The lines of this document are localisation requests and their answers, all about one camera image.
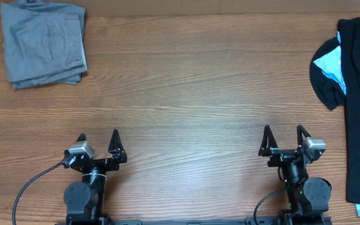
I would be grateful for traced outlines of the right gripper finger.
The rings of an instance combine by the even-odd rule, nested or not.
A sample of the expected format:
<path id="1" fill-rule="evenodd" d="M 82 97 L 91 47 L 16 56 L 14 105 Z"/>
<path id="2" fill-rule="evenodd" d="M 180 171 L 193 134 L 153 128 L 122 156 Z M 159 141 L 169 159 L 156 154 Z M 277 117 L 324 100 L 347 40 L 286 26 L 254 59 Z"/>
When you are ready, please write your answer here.
<path id="1" fill-rule="evenodd" d="M 311 135 L 306 131 L 306 129 L 301 124 L 297 126 L 296 130 L 297 130 L 297 143 L 299 146 L 302 146 L 304 139 L 310 137 Z"/>
<path id="2" fill-rule="evenodd" d="M 269 125 L 264 127 L 264 134 L 259 148 L 259 156 L 271 156 L 272 151 L 277 151 L 278 145 Z"/>

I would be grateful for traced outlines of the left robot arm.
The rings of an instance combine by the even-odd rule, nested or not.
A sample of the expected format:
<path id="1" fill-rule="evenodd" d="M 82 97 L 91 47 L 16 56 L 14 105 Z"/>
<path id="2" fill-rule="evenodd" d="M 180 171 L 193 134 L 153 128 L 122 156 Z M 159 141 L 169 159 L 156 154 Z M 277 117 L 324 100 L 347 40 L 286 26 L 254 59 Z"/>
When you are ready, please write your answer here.
<path id="1" fill-rule="evenodd" d="M 117 129 L 112 133 L 107 151 L 111 157 L 96 159 L 85 134 L 64 151 L 62 165 L 82 173 L 81 180 L 70 184 L 64 192 L 66 224 L 113 223 L 111 217 L 103 213 L 106 173 L 119 170 L 119 165 L 128 159 Z"/>

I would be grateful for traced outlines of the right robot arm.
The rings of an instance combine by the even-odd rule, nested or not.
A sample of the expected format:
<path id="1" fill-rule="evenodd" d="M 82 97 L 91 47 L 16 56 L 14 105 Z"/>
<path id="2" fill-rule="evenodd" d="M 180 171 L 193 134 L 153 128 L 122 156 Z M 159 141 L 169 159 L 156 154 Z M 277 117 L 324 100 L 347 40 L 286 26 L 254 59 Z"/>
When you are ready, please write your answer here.
<path id="1" fill-rule="evenodd" d="M 322 139 L 312 137 L 302 125 L 298 125 L 297 148 L 279 149 L 270 126 L 264 127 L 258 155 L 268 157 L 267 165 L 277 169 L 284 188 L 262 198 L 254 208 L 254 224 L 318 225 L 331 224 L 324 213 L 329 210 L 331 184 L 320 177 L 309 177 L 306 166 L 317 161 L 326 150 Z M 280 210 L 273 217 L 258 217 L 260 205 L 267 199 L 286 193 L 289 208 Z"/>

